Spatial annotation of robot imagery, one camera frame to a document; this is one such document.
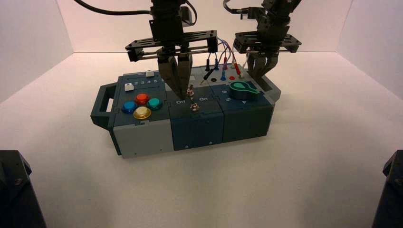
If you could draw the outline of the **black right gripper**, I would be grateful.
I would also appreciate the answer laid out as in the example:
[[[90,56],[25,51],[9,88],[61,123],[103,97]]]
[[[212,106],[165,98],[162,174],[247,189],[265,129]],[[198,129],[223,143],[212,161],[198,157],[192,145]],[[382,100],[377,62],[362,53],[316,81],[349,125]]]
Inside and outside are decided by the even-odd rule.
[[[294,36],[288,34],[289,16],[262,14],[254,19],[258,23],[256,31],[235,34],[233,46],[239,53],[246,53],[247,50],[268,53],[276,52],[279,48],[285,48],[287,52],[295,53],[302,44]],[[247,60],[249,75],[254,79],[261,78],[277,65],[278,56],[279,53],[266,54],[264,65],[264,55],[249,53]]]

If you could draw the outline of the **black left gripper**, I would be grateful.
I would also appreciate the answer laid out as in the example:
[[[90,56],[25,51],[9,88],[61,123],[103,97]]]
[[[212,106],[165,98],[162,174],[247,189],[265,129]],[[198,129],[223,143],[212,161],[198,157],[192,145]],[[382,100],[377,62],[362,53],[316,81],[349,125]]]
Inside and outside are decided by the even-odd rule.
[[[157,58],[160,76],[181,100],[187,93],[192,54],[216,53],[216,30],[184,32],[180,17],[150,21],[152,38],[137,39],[125,47],[131,62]]]

